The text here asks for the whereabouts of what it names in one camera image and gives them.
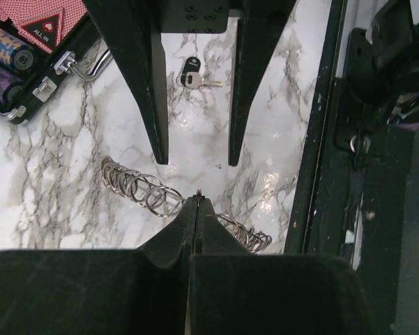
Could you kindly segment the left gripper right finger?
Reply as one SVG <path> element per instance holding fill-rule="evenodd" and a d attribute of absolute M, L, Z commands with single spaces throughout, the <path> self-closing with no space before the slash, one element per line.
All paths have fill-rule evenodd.
<path fill-rule="evenodd" d="M 371 334 L 352 268 L 322 255 L 254 255 L 197 198 L 190 261 L 193 334 Z"/>

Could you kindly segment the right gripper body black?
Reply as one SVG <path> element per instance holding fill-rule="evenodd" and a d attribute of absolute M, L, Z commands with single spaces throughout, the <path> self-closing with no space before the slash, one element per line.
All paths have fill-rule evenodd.
<path fill-rule="evenodd" d="M 153 21 L 164 34 L 222 34 L 230 17 L 240 17 L 243 1 L 148 1 Z"/>

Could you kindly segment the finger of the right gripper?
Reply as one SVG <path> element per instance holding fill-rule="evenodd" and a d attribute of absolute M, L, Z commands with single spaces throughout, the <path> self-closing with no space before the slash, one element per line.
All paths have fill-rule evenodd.
<path fill-rule="evenodd" d="M 237 166 L 257 89 L 295 6 L 295 1 L 230 1 L 239 13 L 231 69 L 228 164 Z"/>
<path fill-rule="evenodd" d="M 165 51 L 157 1 L 85 1 L 144 122 L 155 160 L 168 164 L 169 132 Z"/>

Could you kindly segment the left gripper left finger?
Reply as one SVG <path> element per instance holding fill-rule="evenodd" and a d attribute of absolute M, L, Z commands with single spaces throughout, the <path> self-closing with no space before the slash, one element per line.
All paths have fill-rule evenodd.
<path fill-rule="evenodd" d="M 0 334 L 183 334 L 197 210 L 135 249 L 0 251 Z"/>

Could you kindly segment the black white tag key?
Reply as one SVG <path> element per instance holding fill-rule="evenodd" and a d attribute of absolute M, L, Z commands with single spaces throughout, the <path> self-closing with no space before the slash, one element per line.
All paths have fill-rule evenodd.
<path fill-rule="evenodd" d="M 196 57 L 188 57 L 185 60 L 181 74 L 176 78 L 176 83 L 189 89 L 198 89 L 200 87 L 222 87 L 220 81 L 204 78 L 199 70 L 201 62 Z"/>

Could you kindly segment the metal keyring disc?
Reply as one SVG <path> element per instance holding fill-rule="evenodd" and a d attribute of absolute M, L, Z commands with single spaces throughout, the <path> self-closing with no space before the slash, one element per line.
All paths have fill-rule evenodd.
<path fill-rule="evenodd" d="M 149 210 L 160 218 L 173 218 L 185 204 L 185 198 L 175 188 L 163 184 L 156 176 L 132 170 L 106 156 L 100 165 L 106 188 L 121 197 Z M 229 214 L 216 214 L 222 226 L 251 253 L 264 251 L 272 242 L 271 236 L 247 228 Z"/>

